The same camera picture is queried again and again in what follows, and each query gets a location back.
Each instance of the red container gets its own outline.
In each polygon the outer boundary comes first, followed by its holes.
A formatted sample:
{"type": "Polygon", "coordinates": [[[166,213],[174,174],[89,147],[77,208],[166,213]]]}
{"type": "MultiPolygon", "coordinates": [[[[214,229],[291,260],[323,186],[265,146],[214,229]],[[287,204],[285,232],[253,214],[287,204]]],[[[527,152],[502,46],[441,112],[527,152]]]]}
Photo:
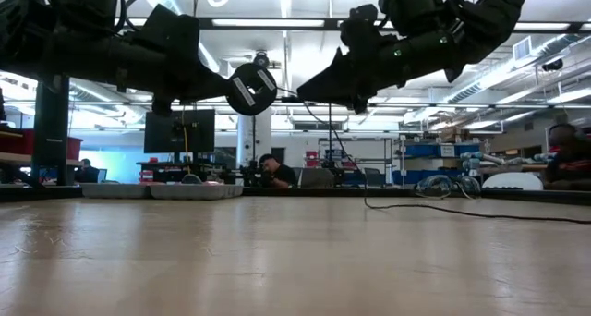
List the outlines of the red container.
{"type": "MultiPolygon", "coordinates": [[[[22,130],[23,137],[0,136],[0,152],[33,155],[33,144],[35,142],[35,131],[33,129],[22,130]]],[[[68,160],[79,160],[82,140],[68,137],[67,154],[68,160]]]]}

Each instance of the ceiling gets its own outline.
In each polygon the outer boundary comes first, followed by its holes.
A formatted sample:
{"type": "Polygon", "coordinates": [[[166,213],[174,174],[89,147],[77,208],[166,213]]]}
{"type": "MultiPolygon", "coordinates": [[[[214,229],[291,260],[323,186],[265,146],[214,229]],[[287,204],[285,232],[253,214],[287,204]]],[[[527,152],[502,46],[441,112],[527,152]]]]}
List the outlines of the ceiling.
{"type": "MultiPolygon", "coordinates": [[[[378,0],[227,0],[222,6],[212,6],[222,0],[199,0],[197,7],[198,17],[203,18],[347,18],[349,9],[364,4],[377,4],[378,0]]],[[[520,21],[552,21],[552,22],[574,22],[588,21],[591,19],[591,8],[588,7],[589,0],[527,0],[524,5],[520,21]]],[[[128,15],[131,18],[146,18],[153,10],[156,3],[163,3],[176,9],[177,12],[193,13],[193,0],[138,0],[129,10],[128,15]]],[[[536,48],[540,44],[548,43],[557,38],[556,34],[514,34],[509,40],[490,54],[481,63],[475,66],[468,66],[464,74],[454,83],[448,83],[443,71],[436,72],[419,79],[412,79],[407,82],[402,89],[385,89],[379,93],[378,98],[372,100],[373,103],[446,103],[450,93],[456,93],[462,87],[470,85],[472,82],[482,79],[486,75],[492,74],[490,70],[497,70],[497,74],[492,75],[492,81],[485,90],[476,92],[467,98],[463,98],[457,103],[496,103],[503,98],[525,91],[536,85],[548,83],[548,86],[535,91],[529,95],[520,98],[511,103],[545,103],[546,100],[554,98],[566,91],[580,90],[586,86],[586,81],[591,77],[589,71],[580,72],[578,75],[569,79],[562,79],[560,83],[555,83],[563,75],[573,73],[583,69],[591,63],[591,53],[589,46],[591,41],[579,38],[577,44],[572,44],[565,50],[560,50],[564,63],[561,71],[544,72],[539,66],[548,58],[537,60],[533,65],[519,67],[513,71],[507,70],[502,75],[498,75],[499,66],[513,58],[513,45],[530,36],[532,47],[536,48]]],[[[289,86],[295,90],[310,79],[315,74],[330,64],[337,48],[344,48],[340,41],[340,33],[336,31],[287,31],[281,30],[203,30],[200,35],[202,48],[221,64],[229,62],[232,67],[251,60],[257,51],[266,51],[271,61],[277,61],[282,66],[288,68],[288,78],[284,79],[282,69],[273,70],[271,73],[277,79],[278,83],[285,87],[289,86]]],[[[92,89],[84,91],[87,87],[77,88],[72,93],[72,99],[78,101],[101,101],[105,98],[112,102],[145,102],[145,107],[133,107],[133,111],[127,116],[133,115],[133,121],[124,123],[124,128],[130,128],[141,124],[140,118],[150,107],[148,102],[151,100],[151,94],[142,91],[131,91],[127,93],[117,93],[115,87],[101,84],[92,89]]],[[[587,103],[591,95],[583,96],[569,103],[587,103]]],[[[30,93],[23,91],[10,101],[32,100],[30,93]]],[[[234,115],[235,113],[228,106],[223,105],[224,99],[213,99],[214,108],[219,115],[234,115]]],[[[29,111],[31,105],[15,105],[15,109],[20,111],[29,111]]],[[[117,114],[122,110],[129,108],[117,108],[116,105],[100,106],[102,112],[96,107],[93,113],[105,115],[107,118],[116,119],[117,114]]],[[[80,106],[80,112],[86,112],[87,106],[80,106]]],[[[314,113],[318,115],[328,114],[325,107],[315,107],[314,113]]],[[[415,107],[380,107],[379,110],[372,112],[372,109],[361,116],[353,117],[355,120],[363,123],[379,123],[384,116],[391,116],[392,119],[404,121],[408,124],[417,123],[416,116],[420,119],[426,119],[431,123],[449,123],[450,125],[467,125],[475,120],[486,119],[487,115],[497,113],[496,110],[456,108],[444,111],[431,109],[425,112],[425,109],[415,107]]],[[[290,116],[292,120],[308,120],[308,112],[303,107],[274,107],[274,115],[290,116]]],[[[336,114],[350,115],[352,113],[346,110],[338,111],[336,114]]]]}

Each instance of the person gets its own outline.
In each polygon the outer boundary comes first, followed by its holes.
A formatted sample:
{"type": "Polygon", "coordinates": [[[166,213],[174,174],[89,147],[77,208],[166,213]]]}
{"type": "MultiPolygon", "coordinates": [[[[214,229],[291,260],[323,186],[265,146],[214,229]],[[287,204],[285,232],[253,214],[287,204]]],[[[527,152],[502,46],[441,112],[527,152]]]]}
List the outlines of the person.
{"type": "Polygon", "coordinates": [[[297,186],[296,172],[286,164],[279,163],[272,154],[261,156],[259,163],[263,170],[271,175],[269,187],[293,188],[297,186]]]}
{"type": "Polygon", "coordinates": [[[99,170],[92,167],[90,160],[82,159],[82,166],[74,174],[74,180],[78,183],[97,183],[99,170]]]}
{"type": "Polygon", "coordinates": [[[559,124],[549,130],[549,145],[559,148],[544,175],[544,188],[591,191],[591,142],[577,137],[577,129],[559,124]]]}

